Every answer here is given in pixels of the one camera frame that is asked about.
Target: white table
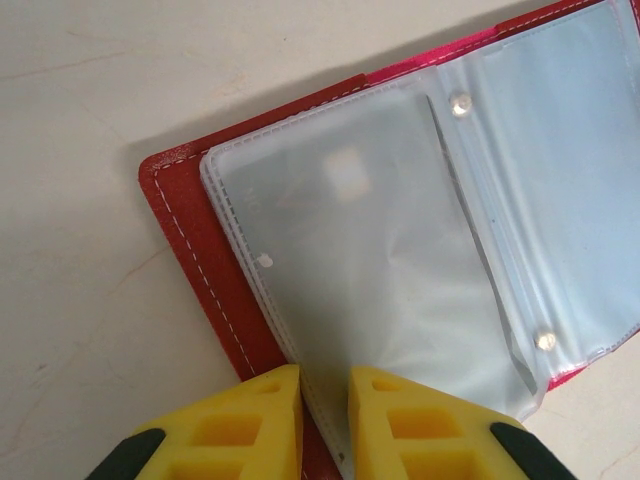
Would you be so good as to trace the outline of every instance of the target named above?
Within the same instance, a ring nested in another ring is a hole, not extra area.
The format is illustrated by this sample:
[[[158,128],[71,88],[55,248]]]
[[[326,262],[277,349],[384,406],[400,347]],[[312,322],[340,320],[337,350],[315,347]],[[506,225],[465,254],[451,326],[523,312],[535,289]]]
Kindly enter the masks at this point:
[[[142,159],[540,6],[513,1],[1,0],[0,477],[83,478],[237,382]],[[635,365],[640,338],[527,421],[581,479],[640,477]]]

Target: red leather cover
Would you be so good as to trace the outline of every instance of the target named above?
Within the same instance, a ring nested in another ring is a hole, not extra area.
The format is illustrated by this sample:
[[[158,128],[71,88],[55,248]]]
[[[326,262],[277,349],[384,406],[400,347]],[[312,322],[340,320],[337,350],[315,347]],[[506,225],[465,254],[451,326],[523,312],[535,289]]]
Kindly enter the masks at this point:
[[[450,54],[441,54],[441,49],[447,47],[440,47],[440,50],[433,51],[438,55],[433,52],[423,55],[431,55],[429,58],[436,58],[439,60],[437,63],[442,63],[598,1],[602,0],[561,1],[480,32],[478,35],[483,35],[481,41],[473,41],[474,36],[471,36],[454,42],[453,47],[449,46]],[[639,2],[632,0],[640,26]],[[405,60],[371,75],[383,81],[381,76],[386,76],[387,71],[395,77],[415,70],[416,66],[415,62]],[[140,165],[142,190],[242,380],[280,366],[286,363],[286,359],[262,316],[202,186],[200,160],[215,145],[368,87],[368,76],[356,75],[232,127],[153,155]],[[554,379],[550,387],[563,383],[576,373],[569,372],[563,378]],[[308,412],[305,412],[302,477],[308,480],[341,478]]]

